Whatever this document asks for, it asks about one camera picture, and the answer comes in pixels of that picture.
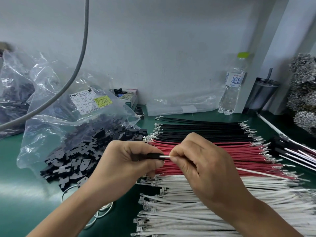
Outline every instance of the hand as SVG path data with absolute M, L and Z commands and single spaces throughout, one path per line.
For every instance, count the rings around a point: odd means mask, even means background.
M 89 180 L 81 188 L 93 195 L 100 207 L 119 199 L 141 176 L 155 176 L 164 162 L 157 159 L 132 161 L 132 154 L 160 153 L 158 148 L 142 141 L 111 141 Z
M 170 159 L 183 171 L 203 204 L 227 222 L 232 223 L 245 210 L 251 211 L 256 199 L 243 184 L 233 159 L 224 149 L 191 133 L 173 148 Z

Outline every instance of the clear plastic bag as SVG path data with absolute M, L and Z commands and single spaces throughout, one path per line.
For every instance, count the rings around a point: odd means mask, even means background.
M 216 110 L 224 90 L 224 85 L 219 85 L 213 86 L 211 89 L 205 91 L 150 99 L 146 105 L 148 116 Z
M 42 58 L 30 71 L 36 87 L 29 111 L 53 97 L 71 74 L 72 70 L 65 64 Z M 52 151 L 58 148 L 69 151 L 79 142 L 91 139 L 96 129 L 103 127 L 109 131 L 117 124 L 135 125 L 140 118 L 119 101 L 111 92 L 112 88 L 111 79 L 95 78 L 91 73 L 80 71 L 56 102 L 26 122 L 18 167 L 29 167 L 38 173 Z
M 29 108 L 27 100 L 35 90 L 29 77 L 31 66 L 27 65 L 29 63 L 22 64 L 21 55 L 23 53 L 19 51 L 3 52 L 3 66 L 0 72 L 0 124 L 25 115 Z M 24 127 L 25 122 L 0 131 L 0 139 L 20 134 Z

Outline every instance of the yellow sticker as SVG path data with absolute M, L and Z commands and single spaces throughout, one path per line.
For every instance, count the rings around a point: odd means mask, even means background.
M 99 98 L 95 98 L 95 102 L 98 104 L 100 108 L 113 103 L 108 96 L 101 96 Z

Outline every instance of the gray cable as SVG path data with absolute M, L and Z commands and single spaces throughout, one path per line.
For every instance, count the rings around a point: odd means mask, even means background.
M 88 25 L 89 25 L 89 0 L 85 0 L 84 34 L 83 34 L 82 48 L 81 48 L 81 53 L 80 53 L 80 57 L 79 57 L 77 66 L 74 70 L 74 73 L 72 74 L 72 77 L 64 85 L 64 87 L 56 95 L 54 95 L 51 99 L 49 99 L 47 102 L 42 104 L 39 108 L 35 109 L 34 111 L 31 111 L 30 113 L 27 113 L 26 115 L 21 116 L 13 121 L 10 121 L 10 122 L 7 122 L 5 124 L 0 125 L 0 131 L 3 131 L 11 126 L 23 123 L 23 122 L 27 121 L 28 119 L 32 118 L 34 115 L 37 115 L 38 113 L 42 112 L 47 107 L 49 107 L 51 104 L 53 104 L 59 97 L 61 97 L 61 95 L 64 94 L 65 91 L 70 87 L 70 85 L 74 82 L 74 80 L 77 77 L 77 74 L 81 68 L 84 54 L 86 52 L 87 39 L 88 39 Z

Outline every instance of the white paper label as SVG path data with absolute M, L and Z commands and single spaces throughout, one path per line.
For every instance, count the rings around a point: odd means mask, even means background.
M 92 89 L 71 94 L 70 98 L 78 108 L 81 115 L 88 114 L 112 104 L 112 101 L 108 96 L 101 96 L 97 98 L 96 93 Z
M 225 85 L 230 87 L 240 87 L 245 74 L 237 74 L 234 72 L 227 72 Z
M 182 106 L 181 108 L 183 110 L 183 113 L 195 113 L 197 111 L 194 105 L 186 105 Z

